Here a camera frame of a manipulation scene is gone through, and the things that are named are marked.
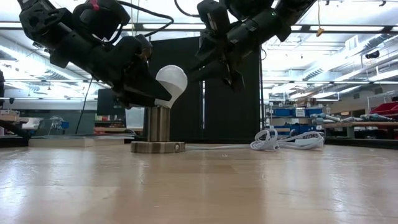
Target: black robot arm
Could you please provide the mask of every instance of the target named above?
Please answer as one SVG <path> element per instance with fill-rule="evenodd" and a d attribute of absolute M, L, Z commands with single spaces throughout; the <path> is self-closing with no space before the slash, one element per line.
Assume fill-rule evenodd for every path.
<path fill-rule="evenodd" d="M 201 47 L 190 69 L 190 80 L 221 77 L 234 91 L 244 88 L 238 67 L 243 58 L 271 37 L 284 41 L 294 25 L 316 0 L 203 0 L 198 4 Z M 238 21 L 230 23 L 229 11 Z"/>
<path fill-rule="evenodd" d="M 18 2 L 26 36 L 48 50 L 52 64 L 65 68 L 69 62 L 74 63 L 111 86 L 127 108 L 153 106 L 155 99 L 171 99 L 171 94 L 149 74 L 147 61 L 152 46 L 143 35 L 123 37 L 113 45 L 130 21 L 121 5 L 126 2 L 87 0 L 73 13 L 66 8 L 56 9 L 48 0 Z M 162 16 L 173 22 L 171 17 Z"/>

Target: circular metal base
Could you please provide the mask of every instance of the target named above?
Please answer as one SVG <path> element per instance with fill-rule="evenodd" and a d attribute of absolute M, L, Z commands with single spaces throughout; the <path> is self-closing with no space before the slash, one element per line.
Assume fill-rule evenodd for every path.
<path fill-rule="evenodd" d="M 131 152 L 134 153 L 180 153 L 185 152 L 184 142 L 132 142 Z"/>

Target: white light bulb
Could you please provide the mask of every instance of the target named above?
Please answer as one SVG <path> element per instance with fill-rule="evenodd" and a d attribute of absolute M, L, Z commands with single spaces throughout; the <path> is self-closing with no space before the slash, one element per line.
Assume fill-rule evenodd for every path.
<path fill-rule="evenodd" d="M 178 66 L 168 65 L 159 70 L 156 80 L 172 95 L 170 101 L 155 100 L 155 105 L 171 108 L 175 100 L 185 91 L 188 79 L 185 72 Z"/>

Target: red object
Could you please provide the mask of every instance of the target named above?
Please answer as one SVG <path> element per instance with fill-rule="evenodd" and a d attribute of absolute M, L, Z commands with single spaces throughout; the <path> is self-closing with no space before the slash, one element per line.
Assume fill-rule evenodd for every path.
<path fill-rule="evenodd" d="M 371 114 L 377 113 L 379 115 L 389 115 L 398 113 L 398 102 L 383 103 L 370 112 Z"/>
<path fill-rule="evenodd" d="M 100 6 L 98 5 L 97 0 L 91 0 L 91 3 L 94 6 L 94 10 L 99 11 Z"/>

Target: white cord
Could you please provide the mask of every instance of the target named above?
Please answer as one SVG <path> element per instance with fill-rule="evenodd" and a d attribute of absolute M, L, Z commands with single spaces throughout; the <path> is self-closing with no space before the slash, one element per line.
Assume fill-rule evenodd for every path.
<path fill-rule="evenodd" d="M 265 140 L 261 140 L 260 138 L 265 135 Z M 304 137 L 316 136 L 315 138 L 304 138 Z M 254 137 L 254 142 L 250 144 L 250 148 L 256 151 L 276 151 L 280 147 L 288 148 L 288 149 L 298 149 L 298 150 L 306 150 L 306 149 L 315 149 L 323 147 L 324 138 L 321 136 L 319 132 L 310 131 L 307 133 L 299 134 L 298 136 L 293 136 L 287 139 L 278 140 L 278 132 L 275 129 L 262 130 L 256 134 Z M 240 146 L 218 146 L 218 147 L 200 147 L 200 146 L 187 146 L 187 149 L 194 150 L 214 150 L 214 149 L 244 149 L 249 146 L 240 145 Z"/>

